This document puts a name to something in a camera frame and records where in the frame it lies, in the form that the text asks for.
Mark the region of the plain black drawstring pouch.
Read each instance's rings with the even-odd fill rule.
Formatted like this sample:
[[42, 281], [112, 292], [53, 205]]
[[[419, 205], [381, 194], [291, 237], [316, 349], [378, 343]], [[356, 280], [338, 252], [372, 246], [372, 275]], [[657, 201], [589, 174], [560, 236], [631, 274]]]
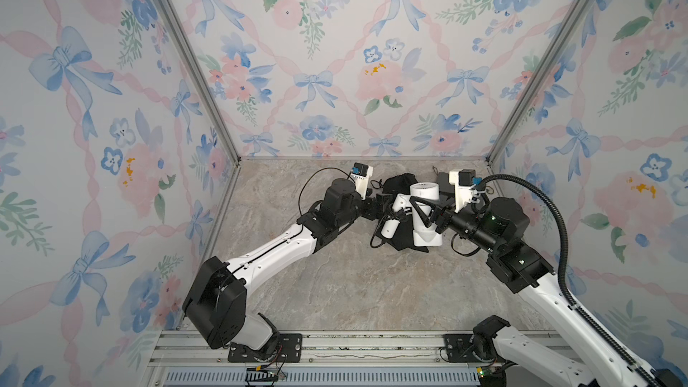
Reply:
[[410, 188], [418, 182], [416, 176], [411, 173], [390, 177], [383, 182], [381, 193], [383, 195], [391, 195], [393, 198], [397, 195], [409, 195]]

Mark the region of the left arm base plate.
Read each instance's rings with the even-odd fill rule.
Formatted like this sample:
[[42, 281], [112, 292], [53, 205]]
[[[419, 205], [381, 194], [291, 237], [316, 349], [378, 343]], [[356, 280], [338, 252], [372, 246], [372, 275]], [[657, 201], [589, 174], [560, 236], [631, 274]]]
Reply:
[[229, 363], [298, 363], [303, 349], [301, 333], [277, 333], [258, 350], [232, 342], [229, 345]]

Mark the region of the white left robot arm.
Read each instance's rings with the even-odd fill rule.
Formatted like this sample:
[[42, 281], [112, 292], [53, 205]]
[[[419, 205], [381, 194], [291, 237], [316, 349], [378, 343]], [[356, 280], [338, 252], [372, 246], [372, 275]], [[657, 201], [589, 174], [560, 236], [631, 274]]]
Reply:
[[356, 220], [375, 220], [377, 202], [369, 196], [368, 177], [333, 180], [324, 199], [297, 218], [285, 232], [241, 256], [213, 256], [197, 272], [182, 309], [211, 349], [232, 343], [272, 356], [278, 329], [263, 315], [250, 315], [247, 301], [266, 281], [317, 253]]

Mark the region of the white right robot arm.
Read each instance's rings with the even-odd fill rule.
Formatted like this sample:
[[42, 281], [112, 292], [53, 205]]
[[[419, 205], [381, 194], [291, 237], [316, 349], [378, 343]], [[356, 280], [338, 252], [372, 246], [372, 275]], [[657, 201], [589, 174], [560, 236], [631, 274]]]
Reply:
[[424, 227], [437, 233], [453, 230], [487, 252], [492, 274], [531, 305], [555, 328], [577, 359], [529, 340], [508, 322], [491, 316], [474, 329], [492, 351], [555, 386], [679, 386], [667, 368], [654, 367], [625, 346], [597, 321], [566, 287], [565, 268], [554, 269], [523, 240], [530, 224], [514, 199], [497, 197], [480, 212], [455, 211], [416, 196], [410, 209]]

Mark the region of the white hair dryer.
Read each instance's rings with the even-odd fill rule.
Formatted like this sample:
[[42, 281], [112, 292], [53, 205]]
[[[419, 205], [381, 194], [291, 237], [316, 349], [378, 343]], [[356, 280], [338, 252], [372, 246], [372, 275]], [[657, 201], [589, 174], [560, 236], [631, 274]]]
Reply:
[[411, 185], [408, 193], [394, 197], [383, 216], [379, 232], [381, 240], [398, 250], [427, 252], [429, 247], [440, 247], [442, 235], [431, 222], [431, 214], [439, 202], [439, 184], [422, 182]]

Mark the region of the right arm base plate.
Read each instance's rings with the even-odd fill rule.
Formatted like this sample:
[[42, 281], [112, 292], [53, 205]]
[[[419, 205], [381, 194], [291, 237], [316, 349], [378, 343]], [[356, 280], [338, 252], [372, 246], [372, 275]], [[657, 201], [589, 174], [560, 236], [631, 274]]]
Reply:
[[485, 356], [485, 341], [473, 334], [447, 333], [443, 336], [444, 360], [449, 363], [478, 363]]

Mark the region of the black pouch with gold logo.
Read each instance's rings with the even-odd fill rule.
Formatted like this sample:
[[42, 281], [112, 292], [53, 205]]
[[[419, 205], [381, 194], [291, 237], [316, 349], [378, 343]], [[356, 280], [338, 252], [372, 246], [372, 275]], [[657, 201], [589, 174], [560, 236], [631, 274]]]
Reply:
[[409, 209], [397, 212], [390, 211], [383, 220], [379, 237], [383, 243], [391, 245], [397, 251], [414, 250], [428, 253], [426, 247], [416, 247], [413, 236], [412, 214]]

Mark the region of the grey fabric drawstring pouch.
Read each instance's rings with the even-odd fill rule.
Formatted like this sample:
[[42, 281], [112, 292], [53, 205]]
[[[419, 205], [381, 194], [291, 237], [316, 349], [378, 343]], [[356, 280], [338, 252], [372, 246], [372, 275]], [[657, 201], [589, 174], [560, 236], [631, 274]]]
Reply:
[[454, 199], [456, 195], [456, 184], [451, 180], [448, 172], [438, 172], [435, 177], [435, 182], [438, 184], [439, 193], [447, 199]]

